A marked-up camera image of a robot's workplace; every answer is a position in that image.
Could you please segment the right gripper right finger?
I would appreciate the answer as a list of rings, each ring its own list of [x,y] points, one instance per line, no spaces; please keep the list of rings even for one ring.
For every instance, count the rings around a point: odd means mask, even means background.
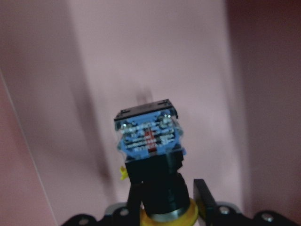
[[[193,180],[193,199],[198,206],[201,218],[212,218],[214,216],[217,204],[203,179]]]

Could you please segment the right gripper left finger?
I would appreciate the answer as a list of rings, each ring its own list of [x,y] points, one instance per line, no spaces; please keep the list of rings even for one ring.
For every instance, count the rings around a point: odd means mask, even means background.
[[[131,184],[127,198],[127,208],[130,212],[139,212],[142,203],[142,184]]]

